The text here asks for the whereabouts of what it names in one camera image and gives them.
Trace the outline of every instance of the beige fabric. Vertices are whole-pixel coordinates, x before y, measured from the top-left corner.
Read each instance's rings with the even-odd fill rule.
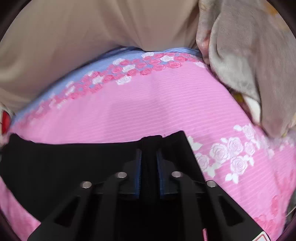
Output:
[[[194,47],[198,0],[32,0],[0,42],[0,102],[24,107],[116,46]]]
[[[255,100],[246,101],[253,119],[280,137],[296,113],[293,33],[266,0],[200,0],[199,7],[197,45],[205,62],[223,83]]]

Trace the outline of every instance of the red object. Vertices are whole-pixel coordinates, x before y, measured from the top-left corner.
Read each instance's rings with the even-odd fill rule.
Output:
[[[10,126],[10,122],[11,122],[10,115],[6,111],[3,111],[3,113],[2,113],[2,134],[7,133],[7,130]]]

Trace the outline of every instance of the fleece blanket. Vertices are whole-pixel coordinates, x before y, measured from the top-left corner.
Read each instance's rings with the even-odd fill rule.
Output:
[[[107,53],[18,113],[10,132],[61,144],[127,142],[184,130],[205,178],[275,241],[296,187],[296,134],[268,139],[199,56],[189,49]],[[0,207],[22,241],[40,224],[1,178]]]
[[[272,137],[295,125],[296,39],[266,0],[199,0],[197,45]]]

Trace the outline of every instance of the white rose pattern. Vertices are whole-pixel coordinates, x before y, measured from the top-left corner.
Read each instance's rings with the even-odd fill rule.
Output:
[[[210,158],[207,155],[197,153],[195,158],[200,166],[202,171],[205,171],[209,167]]]
[[[116,80],[116,82],[117,82],[118,85],[123,85],[125,83],[130,82],[130,81],[131,81],[131,76],[127,76],[127,75],[125,75],[122,78]]]
[[[67,90],[67,92],[65,93],[65,96],[70,95],[71,93],[74,92],[74,90],[75,90],[75,86],[71,86],[71,87]]]
[[[252,156],[255,153],[255,147],[252,142],[245,142],[244,150],[250,156]]]
[[[211,178],[215,177],[215,170],[222,165],[229,165],[230,173],[225,176],[225,181],[233,181],[234,184],[238,184],[241,176],[254,166],[253,155],[256,150],[263,148],[266,150],[268,158],[272,158],[275,155],[273,148],[278,148],[281,151],[286,146],[294,147],[295,144],[293,138],[289,136],[277,140],[269,140],[264,135],[259,137],[251,124],[242,127],[235,125],[233,129],[242,132],[248,141],[243,145],[239,137],[230,137],[229,139],[222,137],[221,143],[212,144],[208,155],[202,153],[202,149],[199,150],[203,144],[194,142],[191,136],[187,137],[193,152],[199,150],[198,153],[195,153],[195,158],[202,172],[207,173]]]
[[[104,79],[103,76],[97,76],[97,77],[92,79],[92,83],[93,83],[93,85],[98,84],[98,83],[102,83],[103,79]]]
[[[237,175],[243,175],[248,167],[248,162],[243,156],[233,157],[230,162],[230,170]]]
[[[171,60],[174,60],[174,56],[167,56],[167,55],[164,55],[160,58],[163,62],[169,62]]]
[[[93,70],[91,70],[90,72],[87,72],[86,75],[91,76],[93,74]]]
[[[124,67],[122,68],[122,72],[123,72],[123,73],[126,73],[126,72],[128,72],[128,71],[134,69],[135,67],[136,67],[136,66],[135,66],[134,64],[132,64],[132,65],[126,65],[126,66],[124,66]]]
[[[203,62],[194,62],[198,67],[205,68],[207,65]]]
[[[237,156],[244,150],[240,138],[238,137],[230,137],[228,140],[227,147],[232,156]]]
[[[252,128],[251,124],[243,126],[242,132],[245,134],[246,138],[248,138],[249,140],[252,140],[255,138],[255,131]]]
[[[69,81],[69,82],[66,84],[66,87],[69,88],[69,86],[71,86],[72,84],[74,84],[74,81],[73,81],[73,80]]]
[[[215,143],[212,145],[210,156],[219,164],[222,164],[230,159],[230,154],[227,147],[220,143]]]
[[[113,63],[114,65],[119,65],[120,62],[122,62],[122,61],[124,61],[124,60],[125,60],[124,58],[118,58],[118,59],[114,60],[112,63]]]
[[[153,52],[146,52],[146,53],[143,53],[143,54],[142,54],[142,57],[145,58],[145,57],[153,56],[153,55],[154,55]]]

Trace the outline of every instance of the rose print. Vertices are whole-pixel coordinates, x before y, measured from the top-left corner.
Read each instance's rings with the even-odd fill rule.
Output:
[[[117,75],[114,75],[114,79],[116,80],[119,80],[120,78],[122,78],[124,76],[124,74],[117,74]]]
[[[127,72],[127,76],[135,76],[138,73],[138,70],[131,69]]]
[[[227,147],[229,149],[229,152],[234,156],[237,156],[244,150],[244,147],[238,137],[230,137]]]
[[[93,88],[90,88],[90,92],[91,93],[96,93],[100,89],[102,89],[101,85],[95,85]]]
[[[124,59],[123,61],[120,62],[121,65],[128,65],[129,64],[129,60]]]
[[[273,214],[274,217],[276,217],[278,212],[279,212],[279,197],[278,195],[275,195],[272,198],[272,202],[271,202],[271,213]]]
[[[190,62],[198,62],[198,60],[196,58],[192,58],[192,57],[188,58],[188,61],[190,61]]]
[[[155,58],[161,58],[163,57],[165,54],[164,53],[158,53],[155,55]]]
[[[166,53],[167,56],[175,56],[175,53]]]
[[[82,83],[85,83],[86,81],[89,81],[89,77],[87,75],[83,76],[81,79]]]
[[[137,58],[137,59],[133,59],[132,61],[131,61],[131,64],[137,64],[137,63],[139,63],[140,62],[140,60]]]
[[[148,57],[148,56],[153,56],[154,53],[153,52],[146,52],[142,54],[142,58]]]
[[[181,56],[184,56],[184,57],[190,57],[190,54],[188,53],[180,53]]]
[[[71,93],[74,92],[74,90],[75,90],[75,86],[72,85],[72,86],[67,90],[67,92],[65,93],[65,96],[70,95]]]
[[[227,147],[220,143],[215,143],[212,145],[210,156],[220,164],[230,159],[230,154],[228,153]]]
[[[122,61],[124,61],[125,59],[123,59],[123,58],[118,58],[118,59],[116,59],[116,60],[114,60],[113,61],[113,64],[114,65],[119,65]]]
[[[266,224],[267,224],[267,219],[266,219],[266,215],[262,214],[257,218],[254,218],[254,221],[256,223],[258,223],[258,225],[265,230]]]
[[[201,143],[199,143],[199,142],[194,142],[194,139],[193,139],[192,136],[188,136],[188,137],[187,137],[187,140],[188,140],[188,142],[189,142],[189,144],[190,144],[190,146],[191,146],[191,149],[192,149],[193,151],[197,151],[197,150],[199,150],[199,149],[202,147],[202,144],[201,144]]]
[[[66,87],[69,88],[69,87],[70,87],[71,85],[73,85],[73,84],[74,84],[74,81],[71,80],[71,81],[69,81],[69,82],[66,84]]]
[[[203,62],[194,62],[198,67],[205,68],[207,65]]]
[[[141,75],[148,75],[148,74],[151,74],[151,71],[152,69],[151,68],[147,68],[147,69],[144,69],[140,72]]]
[[[104,77],[103,82],[106,83],[106,82],[113,80],[113,79],[114,79],[114,76],[111,74],[108,74]]]
[[[200,169],[202,171],[205,171],[209,166],[210,158],[207,155],[203,155],[201,153],[197,153],[195,155],[195,158],[200,166]]]
[[[160,58],[163,62],[169,62],[174,60],[174,57],[172,56],[168,56],[168,55],[164,55],[163,57]]]
[[[169,62],[167,63],[167,67],[172,68],[172,69],[174,69],[174,68],[179,68],[179,67],[181,67],[181,66],[182,66],[182,65],[181,65],[180,62],[169,61]]]
[[[79,94],[77,92],[74,92],[70,95],[70,98],[77,99],[79,97]]]
[[[264,149],[268,149],[270,146],[269,139],[265,136],[261,136],[260,144]]]
[[[91,76],[93,74],[93,70],[86,73],[87,76]]]
[[[242,132],[245,134],[246,138],[248,138],[249,140],[254,139],[255,138],[255,131],[254,129],[249,126],[249,125],[245,125],[242,128]]]
[[[149,64],[156,65],[159,64],[161,61],[159,59],[152,59],[149,61]]]
[[[161,71],[161,70],[165,69],[165,65],[164,64],[157,64],[157,65],[154,65],[152,67],[152,69],[155,71]]]
[[[176,60],[176,61],[187,61],[187,58],[185,58],[183,56],[175,56],[174,60]]]
[[[102,83],[102,81],[103,81],[103,77],[98,76],[98,77],[92,79],[92,84],[95,85],[98,83]]]
[[[123,76],[122,78],[116,80],[116,82],[117,82],[118,85],[123,85],[125,83],[130,82],[130,81],[131,81],[131,76],[126,76],[126,75]]]
[[[92,71],[92,74],[89,75],[89,76],[90,76],[90,78],[95,78],[95,77],[97,77],[97,76],[99,76],[99,75],[101,75],[100,72],[98,72],[98,71]]]
[[[106,71],[106,70],[104,70],[104,71],[101,72],[101,73],[99,72],[99,75],[100,75],[100,76],[104,76],[105,74],[107,74],[107,71]]]
[[[116,66],[114,69],[112,69],[112,73],[120,73],[122,71],[122,68],[120,66]]]
[[[139,64],[137,64],[137,69],[144,68],[145,66],[147,66],[146,63],[139,63]]]
[[[151,59],[152,59],[151,56],[146,56],[145,58],[143,58],[144,61],[149,61],[149,60],[151,60]]]
[[[267,225],[266,225],[266,227],[265,227],[265,232],[267,233],[267,234],[271,234],[272,233],[272,231],[275,229],[275,227],[276,227],[276,223],[274,222],[274,220],[272,219],[272,220],[269,220],[268,222],[267,222]]]
[[[135,65],[134,64],[132,64],[132,65],[127,65],[127,66],[124,66],[123,68],[122,68],[122,71],[124,72],[124,73],[126,73],[126,72],[128,72],[128,71],[130,71],[130,70],[132,70],[132,69],[134,69],[135,68]]]
[[[89,86],[92,84],[92,81],[88,78],[87,80],[84,80],[83,84]]]
[[[56,104],[56,99],[55,98],[53,98],[51,101],[50,101],[50,103],[49,103],[49,108],[52,108],[55,104]]]
[[[114,65],[113,64],[110,64],[107,69],[113,69],[114,68]]]
[[[80,94],[80,96],[85,96],[88,91],[89,91],[89,88],[84,88],[82,91],[79,91],[78,93]]]
[[[242,175],[248,167],[247,160],[243,156],[235,156],[231,159],[230,170],[237,174]]]
[[[245,142],[244,144],[244,151],[252,156],[255,153],[255,147],[252,142]]]

